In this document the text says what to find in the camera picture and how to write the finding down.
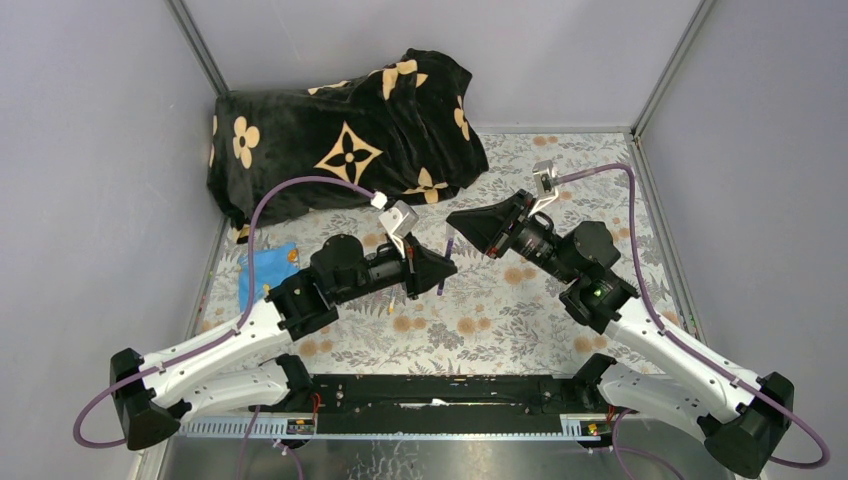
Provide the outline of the dark purple pen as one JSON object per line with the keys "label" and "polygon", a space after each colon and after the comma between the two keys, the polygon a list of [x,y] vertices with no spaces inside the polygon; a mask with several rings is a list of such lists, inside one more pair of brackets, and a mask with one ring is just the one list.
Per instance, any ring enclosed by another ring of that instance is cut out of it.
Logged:
{"label": "dark purple pen", "polygon": [[451,275],[453,275],[455,273],[455,271],[453,271],[452,273],[449,273],[447,271],[448,267],[455,268],[455,264],[453,263],[453,261],[451,259],[453,246],[454,246],[454,238],[450,237],[446,241],[446,247],[445,247],[445,251],[444,251],[444,255],[443,255],[444,273],[442,274],[440,281],[437,285],[437,295],[438,296],[442,296],[444,294],[446,280]]}

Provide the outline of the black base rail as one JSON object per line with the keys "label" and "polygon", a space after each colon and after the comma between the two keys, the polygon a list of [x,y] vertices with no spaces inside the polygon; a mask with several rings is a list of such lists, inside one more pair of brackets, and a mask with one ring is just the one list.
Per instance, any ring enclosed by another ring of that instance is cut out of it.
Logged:
{"label": "black base rail", "polygon": [[622,407],[602,397],[591,359],[577,374],[387,375],[295,373],[291,391],[261,410],[303,414],[320,435],[494,437],[562,435],[565,417],[585,415],[578,436],[602,434]]}

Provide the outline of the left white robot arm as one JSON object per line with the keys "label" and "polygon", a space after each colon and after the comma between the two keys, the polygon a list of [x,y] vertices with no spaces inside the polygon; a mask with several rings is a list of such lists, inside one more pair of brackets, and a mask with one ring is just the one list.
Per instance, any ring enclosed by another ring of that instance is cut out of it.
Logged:
{"label": "left white robot arm", "polygon": [[110,383],[123,444],[154,446],[192,420],[248,406],[296,411],[312,403],[311,376],[297,355],[235,371],[249,357],[287,346],[338,317],[339,305],[401,286],[410,299],[456,274],[455,263],[407,235],[400,247],[365,254],[361,242],[339,234],[313,253],[307,268],[287,277],[237,317],[181,344],[141,355],[131,348],[110,360]]}

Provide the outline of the black floral plush blanket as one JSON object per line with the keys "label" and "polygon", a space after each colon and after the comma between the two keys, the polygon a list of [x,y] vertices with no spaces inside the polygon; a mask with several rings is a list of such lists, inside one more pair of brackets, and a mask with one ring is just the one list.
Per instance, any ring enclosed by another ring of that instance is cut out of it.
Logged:
{"label": "black floral plush blanket", "polygon": [[456,196],[489,168],[464,112],[471,73],[435,50],[308,89],[219,96],[207,187],[234,228],[362,206]]}

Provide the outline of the blue cartoon cloth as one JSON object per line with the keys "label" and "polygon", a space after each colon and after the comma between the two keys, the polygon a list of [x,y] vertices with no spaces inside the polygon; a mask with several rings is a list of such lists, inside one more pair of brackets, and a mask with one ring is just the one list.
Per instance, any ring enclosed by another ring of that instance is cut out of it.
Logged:
{"label": "blue cartoon cloth", "polygon": [[[248,306],[249,300],[249,272],[248,260],[245,255],[238,260],[240,273],[238,277],[239,286],[239,308],[241,311]],[[267,292],[279,286],[286,278],[298,273],[299,252],[294,242],[286,243],[280,247],[256,251],[254,254],[254,300],[263,298]]]}

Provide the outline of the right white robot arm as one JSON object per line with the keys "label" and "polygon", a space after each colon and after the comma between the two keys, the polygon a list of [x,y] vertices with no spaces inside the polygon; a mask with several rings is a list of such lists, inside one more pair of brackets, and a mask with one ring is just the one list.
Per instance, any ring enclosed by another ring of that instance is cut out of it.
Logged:
{"label": "right white robot arm", "polygon": [[757,478],[788,431],[779,412],[793,408],[794,384],[778,372],[759,375],[706,347],[675,324],[658,325],[653,307],[612,269],[621,254],[602,221],[583,221],[564,236],[535,213],[524,190],[492,206],[452,212],[446,221],[475,249],[498,259],[514,251],[567,284],[566,312],[643,355],[664,380],[639,380],[635,371],[595,355],[573,386],[575,402],[597,412],[611,403],[650,415],[701,441],[733,473]]}

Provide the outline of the clear pen cap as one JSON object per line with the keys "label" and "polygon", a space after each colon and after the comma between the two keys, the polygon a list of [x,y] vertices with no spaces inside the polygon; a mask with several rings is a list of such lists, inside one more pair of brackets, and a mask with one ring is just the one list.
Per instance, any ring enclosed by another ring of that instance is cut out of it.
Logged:
{"label": "clear pen cap", "polygon": [[453,227],[453,226],[451,226],[450,224],[448,224],[448,225],[446,226],[446,235],[445,235],[445,240],[446,240],[446,250],[447,250],[447,251],[451,251],[451,250],[452,250],[452,248],[453,248],[453,244],[454,244],[454,239],[455,239],[455,229],[454,229],[454,227]]}

